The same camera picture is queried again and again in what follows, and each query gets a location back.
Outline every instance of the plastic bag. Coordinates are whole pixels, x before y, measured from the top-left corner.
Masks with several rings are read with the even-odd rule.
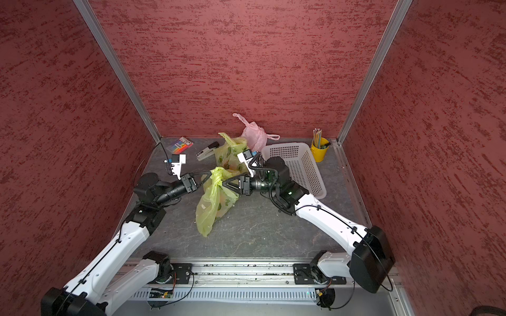
[[[277,141],[279,139],[279,135],[276,134],[267,134],[265,130],[258,126],[255,122],[248,123],[242,115],[234,113],[233,116],[239,118],[241,122],[246,125],[244,130],[242,131],[241,137],[246,138],[248,141],[248,147],[252,152],[260,151],[263,147],[265,147],[267,143],[267,139]]]
[[[204,195],[200,198],[195,212],[198,232],[207,237],[213,229],[215,219],[222,217],[234,206],[239,195],[222,186],[222,181],[239,175],[239,171],[230,172],[222,167],[211,170],[211,178],[204,183]]]
[[[243,137],[231,139],[226,133],[218,134],[225,139],[225,144],[215,149],[216,166],[241,173],[246,172],[246,165],[239,162],[237,154],[248,149],[247,140]]]

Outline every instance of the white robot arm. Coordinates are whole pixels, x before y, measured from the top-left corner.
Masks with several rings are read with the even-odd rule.
[[[139,288],[153,280],[173,282],[173,267],[168,255],[151,251],[139,264],[110,284],[130,255],[153,234],[165,216],[164,208],[181,196],[195,192],[211,176],[210,171],[180,175],[184,155],[172,155],[169,163],[178,181],[160,181],[156,173],[147,173],[137,182],[134,192],[139,203],[126,217],[119,232],[105,248],[63,289],[51,288],[41,301],[42,316],[112,315]],[[206,174],[199,184],[198,175]]]
[[[280,157],[261,160],[259,153],[247,150],[238,155],[249,173],[226,181],[223,185],[250,195],[254,190],[268,193],[279,211],[308,220],[331,236],[349,255],[321,251],[310,264],[311,278],[317,283],[329,278],[352,277],[362,288],[375,293],[395,262],[388,240],[381,229],[359,225],[318,201],[308,190],[292,181],[288,167]],[[182,195],[196,191],[210,172],[179,176],[184,159],[173,157],[172,170],[179,181],[161,182],[155,173],[143,175],[134,192],[140,203],[127,216],[118,234],[99,255],[63,289],[50,289],[41,302],[42,316],[112,315],[139,288],[153,280],[172,282],[168,255],[151,251],[129,273],[110,284],[130,255],[158,227],[165,215],[164,207],[176,204]],[[207,174],[199,185],[194,176]]]

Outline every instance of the yellow pencil cup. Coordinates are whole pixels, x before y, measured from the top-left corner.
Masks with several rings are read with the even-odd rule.
[[[321,141],[320,141],[320,146],[325,145],[325,144],[328,144],[328,140],[326,140],[325,138],[322,137]],[[316,162],[323,161],[323,158],[325,158],[325,153],[327,152],[327,149],[328,149],[328,147],[325,149],[316,148],[315,145],[313,143],[311,143],[311,152],[313,153],[313,157],[315,157]]]

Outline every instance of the basket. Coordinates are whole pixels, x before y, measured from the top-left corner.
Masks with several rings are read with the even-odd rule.
[[[262,149],[262,157],[265,160],[276,156],[283,158],[292,180],[309,190],[315,198],[323,199],[327,195],[320,171],[307,144],[273,144]]]

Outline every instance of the red textured wall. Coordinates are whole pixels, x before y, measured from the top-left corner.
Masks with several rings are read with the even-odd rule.
[[[0,309],[37,315],[110,240],[152,138],[70,0],[0,4]]]
[[[91,0],[163,136],[337,136],[396,0]]]
[[[345,141],[417,316],[506,308],[505,12],[414,1]]]

